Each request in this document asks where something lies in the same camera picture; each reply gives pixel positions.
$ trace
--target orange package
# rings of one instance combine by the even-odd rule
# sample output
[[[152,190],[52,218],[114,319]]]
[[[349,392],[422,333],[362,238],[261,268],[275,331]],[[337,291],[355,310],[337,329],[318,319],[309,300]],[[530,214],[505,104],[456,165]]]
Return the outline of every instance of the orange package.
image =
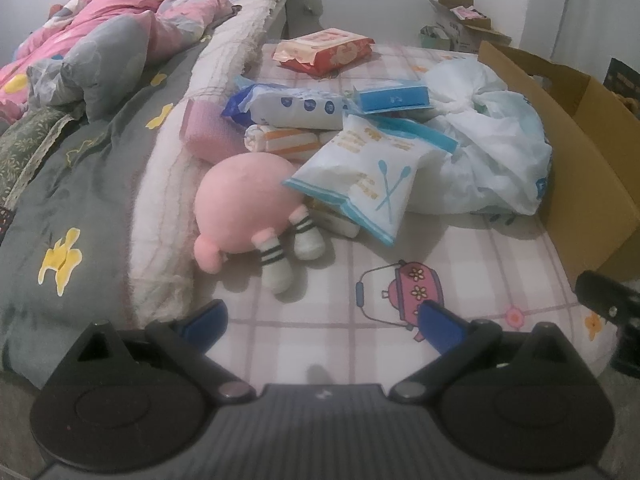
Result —
[[[371,43],[374,41],[366,36],[328,28],[281,41],[273,59],[292,70],[322,76],[371,54]]]

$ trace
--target gray blanket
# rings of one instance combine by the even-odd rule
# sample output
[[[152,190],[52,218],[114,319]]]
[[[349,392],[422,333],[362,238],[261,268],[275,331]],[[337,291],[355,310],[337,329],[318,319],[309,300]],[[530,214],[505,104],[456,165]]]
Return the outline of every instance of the gray blanket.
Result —
[[[145,73],[114,116],[75,126],[20,196],[0,245],[1,367],[41,387],[90,322],[133,326],[127,257],[137,184],[204,46]]]

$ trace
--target silver screw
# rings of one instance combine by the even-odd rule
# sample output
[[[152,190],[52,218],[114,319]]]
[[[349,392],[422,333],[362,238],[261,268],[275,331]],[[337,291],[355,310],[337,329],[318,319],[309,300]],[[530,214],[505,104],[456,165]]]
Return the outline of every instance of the silver screw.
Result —
[[[420,383],[414,383],[413,381],[403,381],[399,384],[396,384],[394,390],[396,391],[396,394],[398,394],[403,399],[415,400],[422,397],[426,393],[427,388]]]
[[[222,384],[218,391],[225,399],[239,399],[251,392],[251,386],[242,381],[231,381]]]

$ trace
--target plush toy leg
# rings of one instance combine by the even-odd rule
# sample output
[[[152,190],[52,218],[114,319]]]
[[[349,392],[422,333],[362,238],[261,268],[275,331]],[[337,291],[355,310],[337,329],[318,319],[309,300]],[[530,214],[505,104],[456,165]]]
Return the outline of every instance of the plush toy leg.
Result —
[[[274,294],[287,290],[293,282],[293,272],[275,231],[271,228],[260,231],[251,242],[260,251],[262,284]]]
[[[324,238],[305,205],[301,205],[291,214],[289,222],[296,230],[293,250],[300,260],[315,260],[324,254]]]
[[[209,274],[217,274],[222,268],[223,257],[220,248],[208,238],[200,235],[193,246],[193,255],[198,266]]]

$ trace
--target pink plush toy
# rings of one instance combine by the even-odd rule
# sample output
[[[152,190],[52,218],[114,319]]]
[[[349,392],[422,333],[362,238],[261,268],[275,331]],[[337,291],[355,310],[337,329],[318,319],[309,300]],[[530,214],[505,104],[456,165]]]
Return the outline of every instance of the pink plush toy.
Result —
[[[324,240],[302,203],[303,195],[282,185],[295,171],[288,160],[272,153],[243,153],[207,172],[194,206],[200,229],[194,254],[202,270],[215,274],[224,253],[258,249],[262,282],[279,294],[293,280],[278,240],[289,225],[296,231],[294,252],[300,260],[315,260],[324,253]]]

